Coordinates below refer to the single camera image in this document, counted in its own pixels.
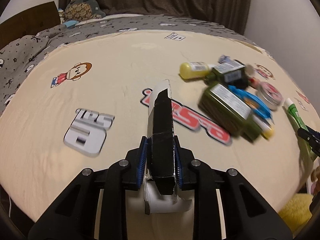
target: yellow bottle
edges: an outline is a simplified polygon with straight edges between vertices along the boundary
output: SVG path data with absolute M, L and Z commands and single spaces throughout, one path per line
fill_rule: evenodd
M 201 78 L 210 73 L 214 64 L 204 62 L 185 62 L 180 65 L 180 76 L 183 79 Z

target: bed sheet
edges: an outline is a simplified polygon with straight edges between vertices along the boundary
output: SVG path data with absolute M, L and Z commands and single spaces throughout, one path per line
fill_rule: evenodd
M 73 29 L 58 25 L 40 32 L 38 36 L 24 36 L 0 51 L 0 96 L 3 96 L 0 98 L 0 116 L 32 69 L 57 47 L 111 33 L 149 29 L 204 33 L 255 45 L 244 36 L 217 23 L 164 15 L 101 19 Z

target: beige bed sheet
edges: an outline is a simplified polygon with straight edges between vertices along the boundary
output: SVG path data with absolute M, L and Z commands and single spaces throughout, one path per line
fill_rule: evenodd
M 206 85 L 202 81 L 184 82 L 178 76 L 182 62 L 215 63 L 225 54 L 262 65 L 274 78 L 265 80 L 258 73 L 256 77 L 273 84 L 284 98 L 302 101 L 306 110 L 295 101 L 302 119 L 320 130 L 315 109 L 299 97 L 299 88 L 262 49 L 192 32 L 177 32 L 185 37 L 183 40 L 165 39 L 169 34 L 171 31 L 132 31 L 65 45 L 50 53 L 23 82 L 0 117 L 0 183 L 31 219 L 36 221 L 83 168 L 106 169 L 138 147 L 141 136 L 147 133 L 148 108 L 140 103 L 144 89 L 169 79 L 172 98 L 201 113 L 197 103 Z M 51 88 L 53 77 L 83 62 L 92 67 L 80 79 L 65 80 Z M 115 116 L 95 158 L 63 143 L 78 108 Z M 176 122 L 174 132 L 182 147 L 212 168 L 239 170 L 278 211 L 307 179 L 312 162 L 300 154 L 282 108 L 274 112 L 273 119 L 275 136 L 269 141 L 259 138 L 254 144 L 233 138 L 232 144 L 225 146 L 210 138 L 203 128 L 192 132 Z M 135 212 L 139 209 L 136 200 L 134 194 L 128 200 L 129 239 L 135 239 L 133 235 L 142 239 L 139 230 L 146 239 L 153 239 L 155 234 L 160 236 L 154 239 L 168 239 L 168 233 L 176 239 L 190 238 L 192 209 L 184 214 L 148 217 Z

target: yellow plush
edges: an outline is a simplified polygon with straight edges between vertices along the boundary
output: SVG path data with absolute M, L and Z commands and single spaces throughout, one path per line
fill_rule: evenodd
M 310 194 L 295 194 L 280 210 L 279 215 L 288 225 L 292 233 L 302 228 L 311 218 L 309 206 L 313 196 Z

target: bottle label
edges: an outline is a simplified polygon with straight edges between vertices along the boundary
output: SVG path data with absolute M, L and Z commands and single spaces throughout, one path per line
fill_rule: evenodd
M 232 82 L 237 79 L 240 79 L 240 78 L 241 78 L 241 70 L 240 69 L 224 75 L 224 81 L 227 83 Z
M 223 85 L 217 84 L 211 88 L 210 91 L 236 111 L 242 118 L 248 118 L 251 108 Z
M 204 62 L 189 62 L 193 71 L 204 71 L 208 70 L 208 67 Z
M 242 65 L 241 63 L 235 61 L 235 60 L 230 60 L 228 62 L 219 64 L 217 66 L 215 66 L 214 68 L 221 74 L 233 71 L 233 70 L 237 70 L 239 68 L 244 67 L 244 65 Z

